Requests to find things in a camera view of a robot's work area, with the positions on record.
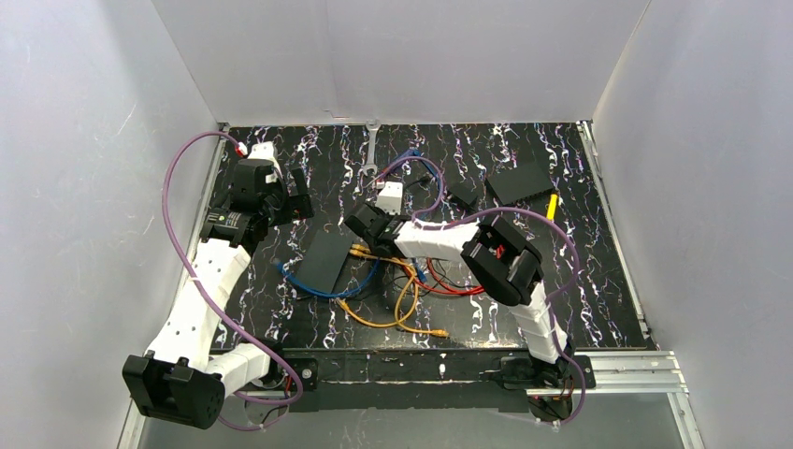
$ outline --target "white panel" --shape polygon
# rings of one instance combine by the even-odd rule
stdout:
[[[588,119],[647,0],[154,4],[215,117],[242,125]]]
[[[655,1],[595,116],[628,265],[708,447],[793,441],[791,20],[789,0]]]
[[[0,86],[3,447],[115,447],[180,275],[162,178],[215,122],[149,1],[3,2]],[[213,144],[171,190],[185,242]]]

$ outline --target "wrench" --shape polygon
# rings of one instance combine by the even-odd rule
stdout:
[[[374,176],[377,173],[377,166],[374,163],[374,147],[377,144],[377,130],[380,129],[379,120],[367,121],[369,131],[369,151],[367,152],[367,162],[363,166],[364,176]]]

